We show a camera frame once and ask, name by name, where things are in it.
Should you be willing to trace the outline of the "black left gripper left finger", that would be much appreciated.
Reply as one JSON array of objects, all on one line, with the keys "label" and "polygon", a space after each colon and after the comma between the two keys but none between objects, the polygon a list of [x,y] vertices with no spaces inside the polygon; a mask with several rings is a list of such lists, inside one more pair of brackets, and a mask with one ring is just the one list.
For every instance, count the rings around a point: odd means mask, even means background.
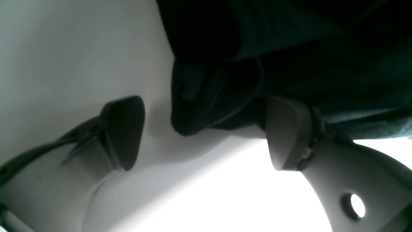
[{"label": "black left gripper left finger", "polygon": [[134,167],[144,123],[140,96],[113,100],[56,141],[1,165],[1,231],[81,232],[104,180]]}]

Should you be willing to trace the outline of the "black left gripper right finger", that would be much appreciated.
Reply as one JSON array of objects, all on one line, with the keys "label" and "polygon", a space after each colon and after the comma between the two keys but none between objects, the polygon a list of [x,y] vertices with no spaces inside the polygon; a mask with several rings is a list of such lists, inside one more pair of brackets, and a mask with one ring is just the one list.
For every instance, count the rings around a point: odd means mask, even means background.
[{"label": "black left gripper right finger", "polygon": [[410,232],[411,170],[377,150],[331,134],[299,101],[266,103],[274,168],[299,171],[318,196],[334,232]]}]

